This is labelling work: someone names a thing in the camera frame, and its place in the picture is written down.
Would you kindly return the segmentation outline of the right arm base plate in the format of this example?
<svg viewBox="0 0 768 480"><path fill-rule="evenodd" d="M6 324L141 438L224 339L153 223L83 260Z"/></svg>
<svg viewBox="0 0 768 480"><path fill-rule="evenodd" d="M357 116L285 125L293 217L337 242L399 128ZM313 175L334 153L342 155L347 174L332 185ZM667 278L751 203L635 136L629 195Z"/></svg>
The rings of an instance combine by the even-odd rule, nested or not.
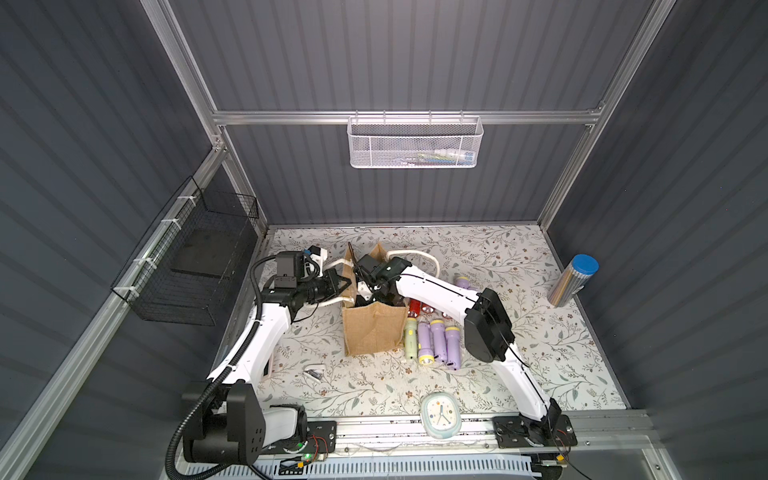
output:
<svg viewBox="0 0 768 480"><path fill-rule="evenodd" d="M578 445L570 418L559 415L556 420L533 421L520 415L492 418L492 430L500 448L556 447L568 449Z"/></svg>

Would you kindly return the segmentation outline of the brown burlap tote bag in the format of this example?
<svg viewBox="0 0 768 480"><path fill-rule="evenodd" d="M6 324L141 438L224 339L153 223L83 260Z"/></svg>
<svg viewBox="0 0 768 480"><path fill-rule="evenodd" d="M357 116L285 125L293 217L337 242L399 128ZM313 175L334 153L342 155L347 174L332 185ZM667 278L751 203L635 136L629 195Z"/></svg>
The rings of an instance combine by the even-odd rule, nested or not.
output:
<svg viewBox="0 0 768 480"><path fill-rule="evenodd" d="M380 244L366 255L358 256L351 244L343 259L341 277L351 280L341 295L322 303L322 306L341 305L344 351L346 356L362 356L395 350L404 345L407 333L408 301L393 284L381 285L378 290L363 281L355 266L371 272L387 260L395 259L395 251L387 251Z"/></svg>

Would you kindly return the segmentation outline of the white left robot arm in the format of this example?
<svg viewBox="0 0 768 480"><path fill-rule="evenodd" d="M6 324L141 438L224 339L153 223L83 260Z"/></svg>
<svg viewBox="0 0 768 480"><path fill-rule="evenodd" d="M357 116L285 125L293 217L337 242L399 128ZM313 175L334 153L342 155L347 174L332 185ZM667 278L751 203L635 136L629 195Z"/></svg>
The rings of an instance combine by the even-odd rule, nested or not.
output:
<svg viewBox="0 0 768 480"><path fill-rule="evenodd" d="M207 463L199 478L230 466L252 468L262 451L286 441L302 447L309 432L305 409L284 404L264 409L256 392L274 349L306 305L331 302L350 286L349 279L323 264L326 250L310 246L273 255L275 274L255 288L254 306L244 331L206 379L190 383L182 395L185 412L172 434L164 470L181 479L182 454L189 463Z"/></svg>

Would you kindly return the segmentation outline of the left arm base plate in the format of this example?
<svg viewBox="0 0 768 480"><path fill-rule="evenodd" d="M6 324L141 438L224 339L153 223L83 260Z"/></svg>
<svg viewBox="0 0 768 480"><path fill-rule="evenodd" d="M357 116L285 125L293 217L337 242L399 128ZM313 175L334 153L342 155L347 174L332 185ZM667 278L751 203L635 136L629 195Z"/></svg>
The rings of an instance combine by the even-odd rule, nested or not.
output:
<svg viewBox="0 0 768 480"><path fill-rule="evenodd" d="M265 445L263 454L327 454L335 451L338 423L336 421L309 421L300 425L292 437Z"/></svg>

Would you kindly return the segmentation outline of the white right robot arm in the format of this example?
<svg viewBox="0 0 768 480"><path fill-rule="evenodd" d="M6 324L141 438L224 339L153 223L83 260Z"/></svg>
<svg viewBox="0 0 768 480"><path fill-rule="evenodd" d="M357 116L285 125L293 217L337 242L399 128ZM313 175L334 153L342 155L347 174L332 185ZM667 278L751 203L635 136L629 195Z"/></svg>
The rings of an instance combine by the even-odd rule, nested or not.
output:
<svg viewBox="0 0 768 480"><path fill-rule="evenodd" d="M426 303L462 325L466 350L475 359L490 364L510 391L527 438L540 445L551 439L562 410L523 360L507 311L494 290L478 292L452 285L401 257L380 262L365 255L352 265L355 275L376 299L396 292Z"/></svg>

